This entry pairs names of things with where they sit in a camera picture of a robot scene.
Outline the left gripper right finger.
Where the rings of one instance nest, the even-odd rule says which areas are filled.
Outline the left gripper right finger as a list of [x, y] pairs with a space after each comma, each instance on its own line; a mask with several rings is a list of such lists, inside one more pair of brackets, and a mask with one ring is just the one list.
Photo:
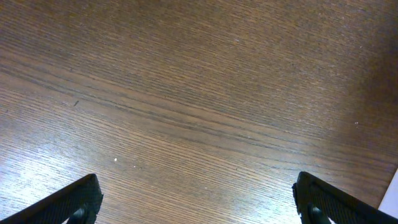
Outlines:
[[292, 186], [297, 213], [306, 224], [397, 224], [394, 218], [301, 171]]

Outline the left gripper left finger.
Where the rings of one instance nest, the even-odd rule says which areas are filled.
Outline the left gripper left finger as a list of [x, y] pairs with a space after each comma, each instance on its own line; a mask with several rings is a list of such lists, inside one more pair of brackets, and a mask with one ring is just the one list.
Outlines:
[[1, 220], [1, 224], [94, 224], [102, 201], [103, 194], [96, 174], [88, 174]]

